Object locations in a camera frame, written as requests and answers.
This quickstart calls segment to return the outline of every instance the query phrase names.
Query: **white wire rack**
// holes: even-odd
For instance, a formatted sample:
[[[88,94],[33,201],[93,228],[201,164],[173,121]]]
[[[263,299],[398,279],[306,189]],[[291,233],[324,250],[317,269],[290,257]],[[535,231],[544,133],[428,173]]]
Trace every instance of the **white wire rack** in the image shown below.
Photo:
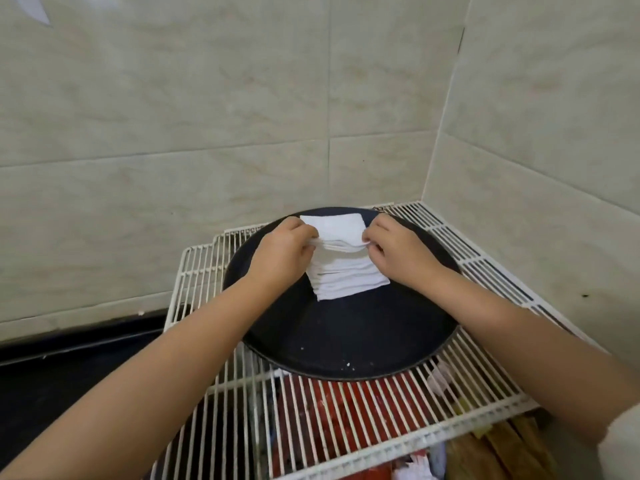
[[[470,280],[588,340],[425,204],[377,209],[429,231]],[[230,257],[260,227],[183,252],[165,330],[220,293]],[[410,371],[354,383],[290,374],[240,344],[147,477],[336,479],[536,406],[464,330]]]

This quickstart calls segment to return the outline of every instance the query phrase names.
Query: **round black pan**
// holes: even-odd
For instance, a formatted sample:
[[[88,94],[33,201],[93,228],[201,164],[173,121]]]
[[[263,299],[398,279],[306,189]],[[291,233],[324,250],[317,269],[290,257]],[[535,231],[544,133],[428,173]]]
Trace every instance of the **round black pan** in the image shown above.
[[[360,214],[368,226],[375,210],[324,207],[296,216]],[[450,254],[427,231],[395,217],[448,268],[460,272]],[[262,237],[284,219],[253,234],[232,257],[223,288],[242,278]],[[291,372],[332,381],[358,381],[396,374],[437,352],[458,323],[427,298],[399,283],[332,300],[316,300],[303,275],[254,323],[244,343]]]

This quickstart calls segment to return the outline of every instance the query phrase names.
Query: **person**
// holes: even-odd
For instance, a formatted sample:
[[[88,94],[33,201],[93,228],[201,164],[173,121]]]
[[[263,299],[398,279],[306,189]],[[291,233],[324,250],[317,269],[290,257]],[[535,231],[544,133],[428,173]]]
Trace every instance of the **person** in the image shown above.
[[[244,333],[303,275],[312,237],[315,228],[284,219],[263,237],[243,278],[93,387],[0,479],[141,478]],[[587,443],[600,444],[608,477],[640,478],[635,371],[442,266],[416,234],[386,214],[373,220],[363,240],[380,272],[455,317],[540,405]],[[620,431],[607,436],[619,422]]]

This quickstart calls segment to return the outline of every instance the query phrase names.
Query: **wire shelf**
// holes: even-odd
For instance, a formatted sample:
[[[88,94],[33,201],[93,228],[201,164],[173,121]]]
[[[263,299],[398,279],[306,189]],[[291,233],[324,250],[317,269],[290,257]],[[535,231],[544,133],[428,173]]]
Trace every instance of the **wire shelf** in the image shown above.
[[[429,231],[468,279],[590,341],[422,202],[375,208]],[[260,227],[183,252],[165,330],[221,292],[229,259]],[[331,480],[535,407],[462,329],[410,371],[352,383],[290,374],[240,344],[147,478]]]

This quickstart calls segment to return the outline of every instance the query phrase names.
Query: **forearm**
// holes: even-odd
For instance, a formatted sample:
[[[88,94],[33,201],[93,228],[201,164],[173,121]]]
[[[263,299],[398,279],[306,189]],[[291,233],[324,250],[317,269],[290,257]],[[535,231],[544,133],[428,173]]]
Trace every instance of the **forearm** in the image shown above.
[[[0,478],[139,479],[275,298],[240,280],[92,388]]]
[[[610,423],[640,402],[635,371],[549,320],[449,269],[419,290],[485,347],[542,407],[597,444]]]

